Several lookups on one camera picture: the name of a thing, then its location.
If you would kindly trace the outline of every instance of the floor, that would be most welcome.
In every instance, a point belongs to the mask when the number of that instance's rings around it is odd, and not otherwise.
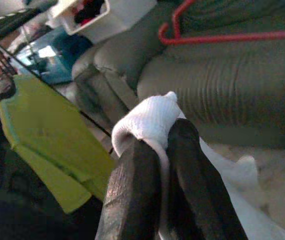
[[[110,138],[88,123],[88,128],[103,144],[107,151],[112,147]],[[264,211],[279,226],[285,229],[285,150],[271,150],[258,147],[240,147],[224,144],[210,144],[222,156],[236,162],[242,156],[255,158],[259,171],[259,183],[263,191],[263,200],[257,207]],[[249,202],[255,202],[256,196],[244,196]]]

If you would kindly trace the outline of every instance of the gray leather couch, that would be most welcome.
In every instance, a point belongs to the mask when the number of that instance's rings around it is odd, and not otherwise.
[[[158,28],[176,2],[96,50],[93,65],[115,94],[107,102],[131,109],[175,91],[208,142],[285,148],[285,40],[164,46]],[[183,37],[285,30],[285,0],[199,0],[181,23]]]

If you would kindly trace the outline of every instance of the tiled floor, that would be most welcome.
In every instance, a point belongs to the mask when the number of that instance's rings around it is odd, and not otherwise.
[[[274,222],[285,229],[285,150],[222,144],[210,146],[217,153],[235,162],[243,155],[255,158],[259,169],[259,182],[265,193],[265,203],[261,208]]]

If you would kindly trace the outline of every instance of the fabric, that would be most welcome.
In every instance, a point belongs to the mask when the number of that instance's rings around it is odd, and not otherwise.
[[[97,69],[115,75],[109,82],[124,81],[129,89],[136,90],[144,65],[165,48],[158,39],[158,29],[170,21],[174,9],[170,2],[159,2],[130,30],[111,38],[97,51]]]
[[[138,104],[138,97],[127,84],[126,76],[120,76],[117,72],[101,70],[112,91],[123,102],[127,109],[133,109]]]
[[[104,42],[93,46],[77,59],[72,66],[72,78],[78,86],[77,101],[80,108],[89,115],[96,113],[99,117],[94,119],[111,128],[128,109],[94,65],[95,54],[103,44]]]
[[[78,110],[32,76],[14,78],[16,93],[0,101],[3,131],[66,213],[91,195],[103,199],[114,161]]]
[[[284,29],[285,12],[188,36]],[[285,148],[285,40],[169,46],[137,87],[168,91],[207,142]]]
[[[81,10],[74,13],[74,22],[80,24],[83,23],[84,20],[95,18],[100,14],[104,2],[104,0],[87,1],[83,4]]]
[[[115,125],[111,138],[119,157],[127,148],[131,135],[144,140],[158,154],[162,189],[159,235],[162,240],[168,239],[170,235],[167,229],[169,160],[165,150],[172,125],[179,116],[184,117],[176,102],[177,96],[174,92],[144,100]]]
[[[283,11],[285,0],[198,0],[183,14],[182,28],[203,31]]]
[[[70,239],[93,240],[95,239],[103,202],[92,196],[83,206],[73,212],[72,216],[78,227],[78,231],[72,234]]]
[[[16,152],[7,149],[3,164],[0,202],[42,212],[70,228],[73,219],[64,213],[46,185]]]
[[[171,127],[177,118],[184,117],[176,101],[174,92],[169,92],[165,96],[147,98],[120,120],[112,131],[112,145],[118,156],[125,151],[131,136],[145,141],[158,154],[162,194],[159,235],[162,240],[170,239],[167,229],[170,173],[169,160],[165,151]],[[248,239],[285,240],[285,231],[262,212],[249,205],[237,190],[237,188],[254,188],[258,185],[258,172],[254,160],[233,163],[216,154],[202,140],[200,140],[200,146],[221,174]]]
[[[0,240],[60,240],[71,230],[43,212],[0,201]]]

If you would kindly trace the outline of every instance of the couch cushion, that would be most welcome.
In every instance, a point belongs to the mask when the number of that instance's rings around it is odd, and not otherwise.
[[[280,30],[285,12],[210,32]],[[175,91],[208,141],[285,147],[285,40],[171,46],[144,69],[142,100]]]
[[[99,50],[103,44],[102,42],[89,48],[73,64],[71,75],[74,81],[77,79],[90,78],[99,72],[94,66],[94,57],[97,50]]]
[[[96,96],[98,104],[108,117],[111,125],[115,125],[126,113],[128,112],[127,107],[119,99],[116,93],[109,86],[107,79],[102,74],[97,74],[87,81]]]
[[[185,31],[199,31],[283,11],[285,0],[197,0],[183,14],[182,25]]]

